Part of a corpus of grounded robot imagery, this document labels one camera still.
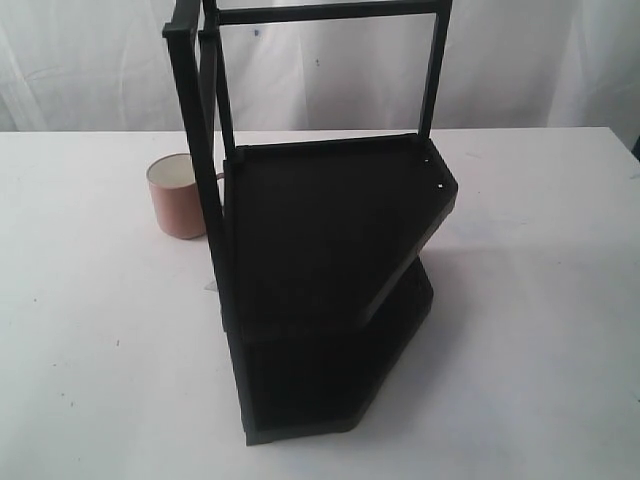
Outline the pink ceramic mug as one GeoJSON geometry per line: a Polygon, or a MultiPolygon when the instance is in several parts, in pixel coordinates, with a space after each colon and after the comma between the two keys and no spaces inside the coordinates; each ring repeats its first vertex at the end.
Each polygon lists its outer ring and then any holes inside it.
{"type": "Polygon", "coordinates": [[[157,223],[165,234],[183,240],[206,234],[190,154],[159,158],[148,167],[146,179],[157,223]]]}

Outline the black two-tier shelf rack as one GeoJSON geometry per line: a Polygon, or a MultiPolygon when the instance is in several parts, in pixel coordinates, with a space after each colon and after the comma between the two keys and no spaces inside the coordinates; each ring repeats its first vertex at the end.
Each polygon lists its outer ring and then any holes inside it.
{"type": "Polygon", "coordinates": [[[458,185],[431,137],[452,5],[222,9],[164,25],[248,445],[355,428],[433,302],[420,252],[458,185]],[[225,26],[431,14],[413,133],[239,145],[225,26]]]}

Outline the white backdrop cloth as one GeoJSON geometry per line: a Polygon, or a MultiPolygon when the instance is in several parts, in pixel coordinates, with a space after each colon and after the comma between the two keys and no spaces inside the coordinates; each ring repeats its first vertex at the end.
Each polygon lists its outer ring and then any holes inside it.
{"type": "MultiPolygon", "coordinates": [[[[5,131],[179,130],[170,1],[5,1],[5,131]]],[[[236,130],[413,130],[430,15],[227,26],[236,130]]],[[[604,126],[639,136],[635,1],[457,1],[437,128],[604,126]]]]}

